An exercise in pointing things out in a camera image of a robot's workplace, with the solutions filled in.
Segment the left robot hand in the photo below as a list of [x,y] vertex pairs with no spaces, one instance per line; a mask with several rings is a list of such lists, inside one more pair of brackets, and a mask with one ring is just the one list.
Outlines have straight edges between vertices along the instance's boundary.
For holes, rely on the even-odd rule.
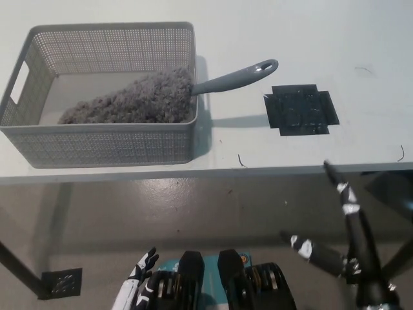
[[112,310],[139,309],[147,304],[149,301],[147,295],[152,293],[153,289],[146,285],[145,291],[147,291],[147,295],[144,297],[138,297],[138,292],[144,282],[152,276],[152,268],[158,259],[159,255],[156,253],[155,247],[143,255],[123,282],[112,305]]

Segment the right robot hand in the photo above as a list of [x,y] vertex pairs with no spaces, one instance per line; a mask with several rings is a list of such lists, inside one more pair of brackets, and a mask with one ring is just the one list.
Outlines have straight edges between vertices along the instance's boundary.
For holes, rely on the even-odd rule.
[[384,275],[370,224],[353,188],[336,168],[325,161],[324,170],[339,194],[348,237],[343,255],[311,239],[281,231],[281,239],[308,263],[356,286],[358,309],[401,309],[399,296]]

